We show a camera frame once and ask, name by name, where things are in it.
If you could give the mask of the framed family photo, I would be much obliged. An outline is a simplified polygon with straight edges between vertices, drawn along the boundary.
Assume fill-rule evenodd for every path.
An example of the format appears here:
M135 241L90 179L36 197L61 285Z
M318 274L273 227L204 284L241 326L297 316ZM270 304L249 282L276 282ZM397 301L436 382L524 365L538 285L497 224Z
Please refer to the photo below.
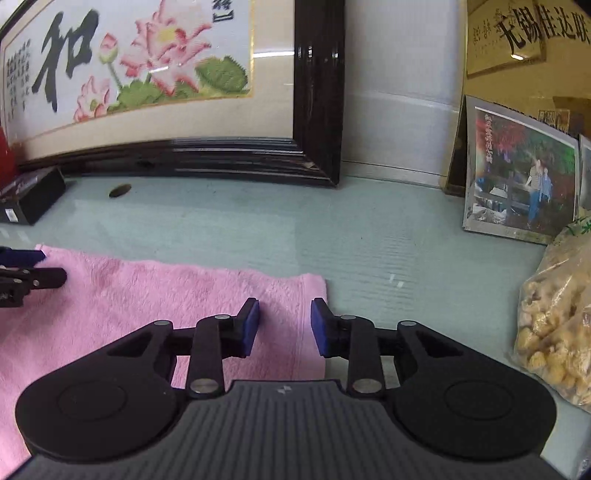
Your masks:
M465 98L463 111L463 229L552 243L578 213L578 141L530 116L473 96Z

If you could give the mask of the gold plaque with characters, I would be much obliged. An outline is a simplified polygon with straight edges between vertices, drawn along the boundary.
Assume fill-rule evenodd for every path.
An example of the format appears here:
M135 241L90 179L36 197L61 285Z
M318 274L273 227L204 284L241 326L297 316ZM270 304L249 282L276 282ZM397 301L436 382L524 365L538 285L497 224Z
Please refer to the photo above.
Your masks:
M590 3L467 3L464 93L590 136Z

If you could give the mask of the plastic bag of snacks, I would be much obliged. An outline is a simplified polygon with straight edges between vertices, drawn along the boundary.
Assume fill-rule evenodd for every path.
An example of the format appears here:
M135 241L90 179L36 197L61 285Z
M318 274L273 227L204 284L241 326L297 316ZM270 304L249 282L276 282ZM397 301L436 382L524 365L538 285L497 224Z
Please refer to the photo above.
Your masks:
M590 410L590 218L568 225L520 290L514 360Z

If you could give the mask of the pink towel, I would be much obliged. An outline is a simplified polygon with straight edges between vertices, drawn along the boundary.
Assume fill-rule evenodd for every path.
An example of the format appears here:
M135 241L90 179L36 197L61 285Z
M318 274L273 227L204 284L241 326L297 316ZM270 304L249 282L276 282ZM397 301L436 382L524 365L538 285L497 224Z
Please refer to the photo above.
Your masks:
M156 320L190 328L215 314L235 315L259 300L259 330L248 359L223 363L224 379L318 380L325 362L311 332L310 308L327 296L318 275L276 278L155 261L125 261L40 246L43 266L61 267L66 283L37 290L20 308L1 312L1 475L29 453L15 421L21 392L32 382Z

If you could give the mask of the dark coin on table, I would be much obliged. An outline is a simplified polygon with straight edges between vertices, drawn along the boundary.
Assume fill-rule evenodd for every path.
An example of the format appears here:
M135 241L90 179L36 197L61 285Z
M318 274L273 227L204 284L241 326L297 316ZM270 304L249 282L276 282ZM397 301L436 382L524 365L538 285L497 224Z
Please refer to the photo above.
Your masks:
M131 190L130 184L120 184L109 192L110 198L119 198L127 194Z

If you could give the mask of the red blender base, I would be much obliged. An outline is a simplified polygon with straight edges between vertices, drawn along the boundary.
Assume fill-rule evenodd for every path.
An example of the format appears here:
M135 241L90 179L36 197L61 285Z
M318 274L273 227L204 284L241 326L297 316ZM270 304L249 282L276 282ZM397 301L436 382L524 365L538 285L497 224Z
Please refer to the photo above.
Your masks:
M0 128L0 185L9 184L18 174L15 156L10 149L3 128Z

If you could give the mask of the framed lotus calligraphy picture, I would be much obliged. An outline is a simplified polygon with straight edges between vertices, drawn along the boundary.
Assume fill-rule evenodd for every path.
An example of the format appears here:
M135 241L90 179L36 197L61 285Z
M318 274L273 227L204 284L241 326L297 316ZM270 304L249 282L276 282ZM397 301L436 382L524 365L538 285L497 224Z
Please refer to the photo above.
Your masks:
M342 1L24 1L1 25L17 165L335 186Z

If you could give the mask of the black small box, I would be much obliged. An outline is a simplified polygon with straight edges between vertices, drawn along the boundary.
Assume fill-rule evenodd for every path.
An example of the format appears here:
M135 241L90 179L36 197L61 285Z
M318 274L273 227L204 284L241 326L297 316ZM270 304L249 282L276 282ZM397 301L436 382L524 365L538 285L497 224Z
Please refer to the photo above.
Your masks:
M32 226L65 191L64 177L56 167L19 175L1 189L1 222Z

